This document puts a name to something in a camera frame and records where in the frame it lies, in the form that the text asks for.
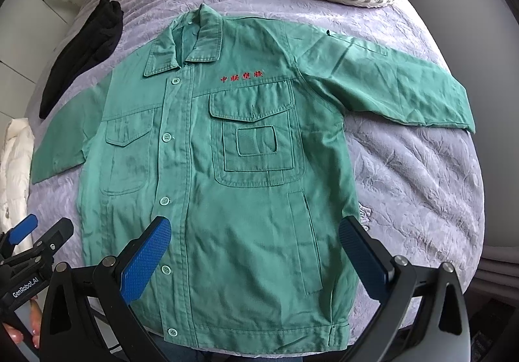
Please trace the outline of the green work jacket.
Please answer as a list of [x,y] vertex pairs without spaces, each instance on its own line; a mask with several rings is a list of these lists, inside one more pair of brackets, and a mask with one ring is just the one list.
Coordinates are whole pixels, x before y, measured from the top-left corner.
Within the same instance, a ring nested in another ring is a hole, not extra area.
[[252,356],[343,350],[358,284],[338,238],[359,213],[351,111],[475,128],[465,89],[434,63],[204,5],[54,115],[31,180],[81,168],[87,264],[169,219],[169,249],[133,306],[167,342]]

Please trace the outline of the white puffy jacket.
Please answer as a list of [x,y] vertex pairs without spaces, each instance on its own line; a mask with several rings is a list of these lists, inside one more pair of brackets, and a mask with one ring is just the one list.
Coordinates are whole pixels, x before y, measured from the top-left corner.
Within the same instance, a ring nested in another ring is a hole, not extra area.
[[28,215],[33,148],[34,135],[28,119],[11,119],[1,149],[2,233],[14,228]]

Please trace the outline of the black garment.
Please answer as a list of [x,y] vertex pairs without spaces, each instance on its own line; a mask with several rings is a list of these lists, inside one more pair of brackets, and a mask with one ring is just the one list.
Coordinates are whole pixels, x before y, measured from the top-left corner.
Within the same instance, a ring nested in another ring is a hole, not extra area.
[[120,2],[99,1],[78,34],[66,44],[52,66],[42,93],[40,119],[50,114],[80,74],[113,54],[123,32],[123,16]]

